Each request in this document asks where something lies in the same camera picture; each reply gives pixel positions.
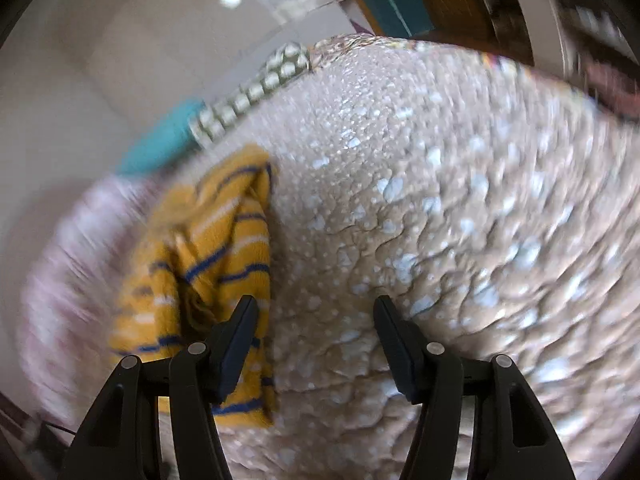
teal cloth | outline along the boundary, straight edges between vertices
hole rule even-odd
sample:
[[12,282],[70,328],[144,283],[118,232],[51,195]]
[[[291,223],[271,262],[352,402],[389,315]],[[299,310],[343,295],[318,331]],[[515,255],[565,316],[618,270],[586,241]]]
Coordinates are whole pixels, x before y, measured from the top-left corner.
[[196,99],[175,107],[127,152],[116,173],[153,173],[197,148],[198,143],[189,130],[189,120],[204,107],[204,102]]

yellow striped cloth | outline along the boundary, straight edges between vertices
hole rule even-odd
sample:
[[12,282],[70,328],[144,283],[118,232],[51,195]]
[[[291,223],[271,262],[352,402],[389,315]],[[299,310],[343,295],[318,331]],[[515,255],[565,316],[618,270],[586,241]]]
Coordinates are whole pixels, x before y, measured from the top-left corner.
[[[268,154],[247,146],[196,186],[176,185],[152,212],[132,257],[111,335],[119,355],[143,361],[171,357],[206,338],[251,294],[260,314],[235,391],[213,408],[222,426],[268,426],[273,378],[264,336],[270,299],[269,232],[264,212],[271,187]],[[160,399],[168,409],[168,399]]]

black cable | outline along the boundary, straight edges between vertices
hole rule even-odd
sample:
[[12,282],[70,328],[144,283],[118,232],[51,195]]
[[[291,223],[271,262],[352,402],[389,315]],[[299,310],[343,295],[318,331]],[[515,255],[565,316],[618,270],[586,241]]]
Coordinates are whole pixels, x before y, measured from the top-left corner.
[[57,425],[57,424],[54,424],[53,422],[47,422],[46,420],[43,420],[43,421],[42,421],[42,423],[43,423],[43,424],[46,424],[46,425],[47,425],[47,426],[49,426],[50,428],[56,428],[57,430],[65,431],[66,433],[69,433],[69,434],[72,434],[72,435],[75,435],[75,434],[76,434],[76,432],[75,432],[75,431],[68,430],[68,429],[67,429],[67,428],[65,428],[64,426],[59,426],[59,425]]

pink fabric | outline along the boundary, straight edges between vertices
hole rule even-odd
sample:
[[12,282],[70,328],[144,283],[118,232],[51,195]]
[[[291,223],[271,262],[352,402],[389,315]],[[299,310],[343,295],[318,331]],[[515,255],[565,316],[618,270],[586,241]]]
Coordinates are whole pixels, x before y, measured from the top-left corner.
[[76,427],[104,381],[98,373],[127,255],[161,191],[157,176],[108,176],[60,221],[22,292],[22,368],[43,413]]

floor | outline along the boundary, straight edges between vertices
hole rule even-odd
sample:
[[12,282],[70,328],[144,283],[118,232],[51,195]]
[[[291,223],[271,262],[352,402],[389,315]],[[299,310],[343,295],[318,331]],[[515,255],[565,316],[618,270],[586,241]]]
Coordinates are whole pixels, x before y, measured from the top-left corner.
[[354,22],[369,28],[352,0],[34,0],[0,50],[2,392],[33,406],[19,291],[82,191],[182,99],[227,94],[285,41]]

